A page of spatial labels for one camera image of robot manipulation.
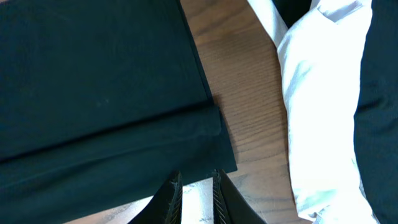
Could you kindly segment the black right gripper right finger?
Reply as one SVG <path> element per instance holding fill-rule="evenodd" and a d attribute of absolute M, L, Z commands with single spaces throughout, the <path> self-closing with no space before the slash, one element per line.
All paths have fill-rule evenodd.
<path fill-rule="evenodd" d="M 245 201 L 224 170 L 213 173 L 214 224 L 266 224 Z"/>

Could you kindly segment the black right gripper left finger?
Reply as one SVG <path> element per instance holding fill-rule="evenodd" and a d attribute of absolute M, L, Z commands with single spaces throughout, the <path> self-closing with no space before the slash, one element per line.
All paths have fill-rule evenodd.
<path fill-rule="evenodd" d="M 128 224 L 181 224 L 183 184 L 173 171 L 144 209 Z"/>

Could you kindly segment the black Sydrogen t-shirt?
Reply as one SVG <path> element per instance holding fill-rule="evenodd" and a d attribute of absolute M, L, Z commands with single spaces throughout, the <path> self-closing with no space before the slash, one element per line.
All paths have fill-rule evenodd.
<path fill-rule="evenodd" d="M 1 4 L 1 222 L 64 223 L 236 170 L 172 0 Z"/>

